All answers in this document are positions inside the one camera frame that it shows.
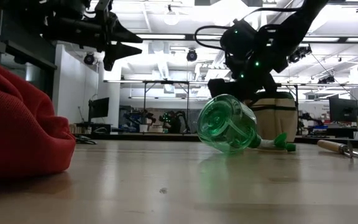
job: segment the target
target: computer monitor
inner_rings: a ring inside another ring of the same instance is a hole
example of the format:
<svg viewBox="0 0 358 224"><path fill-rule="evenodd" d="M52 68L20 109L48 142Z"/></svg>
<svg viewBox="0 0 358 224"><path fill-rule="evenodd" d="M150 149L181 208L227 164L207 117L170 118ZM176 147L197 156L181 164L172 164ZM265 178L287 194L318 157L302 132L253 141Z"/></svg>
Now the computer monitor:
<svg viewBox="0 0 358 224"><path fill-rule="evenodd" d="M99 100L89 100L89 113L88 122L91 122L92 118L104 118L109 114L109 98L103 98Z"/></svg>
<svg viewBox="0 0 358 224"><path fill-rule="evenodd" d="M358 116L357 100L330 98L329 116L331 117L331 122L334 121L357 122L357 116Z"/></svg>

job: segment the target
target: green spray bottle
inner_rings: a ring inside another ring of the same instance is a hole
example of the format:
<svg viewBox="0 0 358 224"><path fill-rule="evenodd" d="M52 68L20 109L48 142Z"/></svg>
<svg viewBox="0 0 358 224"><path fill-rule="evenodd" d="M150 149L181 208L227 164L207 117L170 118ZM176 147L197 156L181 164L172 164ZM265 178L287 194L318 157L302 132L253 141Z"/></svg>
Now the green spray bottle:
<svg viewBox="0 0 358 224"><path fill-rule="evenodd" d="M210 100L198 117L198 136L201 141L223 153L234 154L245 148L287 150L296 146L287 143L283 133L274 140L263 140L257 134L254 112L232 95L219 95Z"/></svg>

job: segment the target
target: ceiling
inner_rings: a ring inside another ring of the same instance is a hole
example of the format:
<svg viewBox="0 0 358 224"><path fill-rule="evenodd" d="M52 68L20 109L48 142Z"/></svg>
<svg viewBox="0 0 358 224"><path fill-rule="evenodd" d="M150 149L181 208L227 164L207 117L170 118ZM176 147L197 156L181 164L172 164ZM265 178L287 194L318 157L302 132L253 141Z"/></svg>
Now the ceiling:
<svg viewBox="0 0 358 224"><path fill-rule="evenodd" d="M300 0L276 0L275 2L276 4L264 5L264 7L285 7L287 5L288 7L298 7L302 3ZM93 10L96 3L97 1L92 2L90 11ZM171 4L172 10L177 13L177 15L174 15L175 20L177 20L175 25L167 24L167 18L172 18L166 15L168 4ZM194 5L194 0L114 0L112 11L117 14L125 28L136 34L193 34L201 26L229 25L233 19L241 18L255 9L254 7L247 7L241 0L221 0L212 6ZM358 6L326 6L315 20L308 35L358 36L358 13L356 13L356 9L358 9ZM286 16L288 15L273 12L253 15L246 20L251 25L260 27L264 21L268 23L281 22ZM221 30L216 29L205 32L205 34L221 33ZM161 59L154 53L154 45L161 45L158 42L161 41L148 40L143 44L132 44L143 49L144 53L121 59L122 75L150 75L153 70L158 70ZM187 70L195 73L194 77L196 77L197 67L209 65L214 60L217 62L218 50L206 49L192 41L164 40L162 42L165 46L163 57L169 71ZM219 42L208 42L208 44L219 45ZM318 77L324 75L326 69L334 70L337 77L347 77L349 76L349 69L358 63L358 44L311 44L311 48L316 58L309 55L298 63L291 64L280 74L272 72L276 82L310 82L312 77L318 79ZM86 51L92 51L92 49L81 50L78 46L73 45L66 49L76 52L74 55L78 58L83 57ZM186 61L188 49L197 51L197 61Z"/></svg>

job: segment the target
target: desk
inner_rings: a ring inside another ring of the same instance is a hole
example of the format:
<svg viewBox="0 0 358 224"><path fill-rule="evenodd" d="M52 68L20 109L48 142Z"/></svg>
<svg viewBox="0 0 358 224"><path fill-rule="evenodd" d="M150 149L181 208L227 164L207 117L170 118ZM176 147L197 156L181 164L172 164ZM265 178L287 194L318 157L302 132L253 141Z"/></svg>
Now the desk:
<svg viewBox="0 0 358 224"><path fill-rule="evenodd" d="M335 138L349 138L354 139L354 132L358 131L358 128L327 128L327 136L335 136Z"/></svg>
<svg viewBox="0 0 358 224"><path fill-rule="evenodd" d="M98 143L77 145L66 173L0 185L0 224L358 223L358 159L317 146Z"/></svg>

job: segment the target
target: white ceiling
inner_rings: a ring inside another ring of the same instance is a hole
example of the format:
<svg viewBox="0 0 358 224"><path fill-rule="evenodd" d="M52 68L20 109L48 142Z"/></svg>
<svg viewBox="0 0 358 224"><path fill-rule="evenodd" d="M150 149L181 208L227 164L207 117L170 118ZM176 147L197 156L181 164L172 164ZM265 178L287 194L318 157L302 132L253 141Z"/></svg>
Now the white ceiling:
<svg viewBox="0 0 358 224"><path fill-rule="evenodd" d="M130 31L140 34L164 33L164 34L192 34L194 31L205 25L213 25L219 22L231 21L238 16L248 14L253 8L244 8L239 5L240 0L222 0L225 7L213 6L194 6L194 0L180 0L171 2L165 1L134 1L134 0L114 0L113 12L115 12L122 25ZM290 0L277 0L277 6L283 7ZM178 23L170 26L165 23L165 13L168 11L167 5L171 4L172 9L178 13ZM358 35L358 13L357 7L327 6L315 20L313 32L310 35ZM267 14L267 21L276 17L276 14ZM210 34L221 33L221 30L209 30ZM157 60L155 55L148 53L148 44L151 41L136 45L144 50L144 54L124 58L122 74L147 74L152 70L157 70ZM175 55L166 55L169 70L190 70L195 71L197 63L213 61L218 54L217 50L206 49L195 42L189 41L166 41L169 46L182 46L186 48L195 48L198 53L198 61L188 63L185 59L186 53L176 53ZM314 55L321 61L326 69L334 68L338 76L347 76L349 68L356 65L348 63L358 59L358 44L311 44ZM67 50L74 49L83 55L83 50L77 46L67 47ZM289 66L281 74L272 72L275 77L311 77L324 72L324 68L312 57L301 60L300 62Z"/></svg>

